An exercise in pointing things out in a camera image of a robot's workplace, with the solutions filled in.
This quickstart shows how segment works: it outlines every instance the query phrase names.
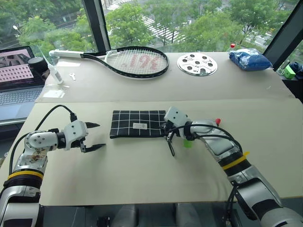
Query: green object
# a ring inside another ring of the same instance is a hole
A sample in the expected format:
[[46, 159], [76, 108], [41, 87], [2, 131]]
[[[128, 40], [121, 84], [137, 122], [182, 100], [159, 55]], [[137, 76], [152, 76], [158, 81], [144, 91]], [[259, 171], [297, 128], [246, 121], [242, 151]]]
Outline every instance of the green object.
[[190, 140], [183, 140], [183, 145], [185, 148], [191, 148], [193, 146], [193, 142]]
[[289, 65], [287, 65], [286, 68], [284, 69], [284, 76], [287, 79], [292, 79], [295, 76], [295, 72], [292, 70], [292, 68]]

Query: black and white checkered pouch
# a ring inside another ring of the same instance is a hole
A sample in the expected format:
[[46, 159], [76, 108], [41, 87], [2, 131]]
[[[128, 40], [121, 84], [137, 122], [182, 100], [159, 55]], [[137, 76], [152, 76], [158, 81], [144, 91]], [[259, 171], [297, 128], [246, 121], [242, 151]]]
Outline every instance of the black and white checkered pouch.
[[163, 137], [160, 126], [165, 123], [165, 110], [114, 110], [110, 138], [118, 137]]

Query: blue plastic bag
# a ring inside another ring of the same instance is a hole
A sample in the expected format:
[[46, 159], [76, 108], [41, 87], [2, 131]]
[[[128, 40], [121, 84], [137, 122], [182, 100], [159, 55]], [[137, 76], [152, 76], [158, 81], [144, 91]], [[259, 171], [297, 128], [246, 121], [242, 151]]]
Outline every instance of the blue plastic bag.
[[270, 61], [253, 48], [230, 51], [229, 58], [245, 71], [265, 70], [272, 67]]

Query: white table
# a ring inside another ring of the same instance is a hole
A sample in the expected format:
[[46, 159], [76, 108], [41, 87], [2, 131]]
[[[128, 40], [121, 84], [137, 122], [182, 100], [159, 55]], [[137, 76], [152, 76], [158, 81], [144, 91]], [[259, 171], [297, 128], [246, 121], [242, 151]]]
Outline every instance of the white table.
[[[32, 131], [55, 104], [38, 103], [19, 136]], [[79, 148], [48, 153], [41, 187], [43, 205], [100, 205], [185, 201], [223, 201], [231, 191], [224, 171], [203, 143], [184, 148], [174, 138], [172, 157], [162, 138], [111, 140], [113, 110], [167, 110], [174, 105], [192, 120], [221, 118], [221, 127], [237, 139], [249, 161], [281, 197], [302, 196], [302, 104], [297, 99], [240, 99], [169, 102], [68, 103], [79, 120], [101, 124], [89, 129], [85, 144], [106, 143], [83, 154]], [[58, 109], [42, 125], [62, 129], [69, 114]], [[23, 150], [18, 146], [15, 161]], [[0, 183], [8, 177], [9, 158], [0, 169]]]
[[[177, 67], [184, 53], [167, 53], [168, 71], [158, 78], [138, 80], [123, 77], [93, 60], [61, 58], [57, 69], [64, 83], [49, 77], [37, 102], [184, 101], [294, 97], [273, 70], [247, 72], [226, 52], [206, 52], [218, 64], [207, 77], [195, 77]], [[69, 73], [75, 73], [72, 80]], [[61, 89], [63, 98], [45, 98], [49, 90]]]

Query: key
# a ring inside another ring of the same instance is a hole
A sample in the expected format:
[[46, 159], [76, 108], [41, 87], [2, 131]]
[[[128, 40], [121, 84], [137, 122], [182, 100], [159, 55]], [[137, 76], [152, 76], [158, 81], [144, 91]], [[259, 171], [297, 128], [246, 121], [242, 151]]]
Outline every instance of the key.
[[70, 77], [72, 78], [72, 80], [76, 80], [76, 78], [75, 78], [75, 74], [72, 72], [72, 73], [70, 73], [69, 74], [70, 75]]

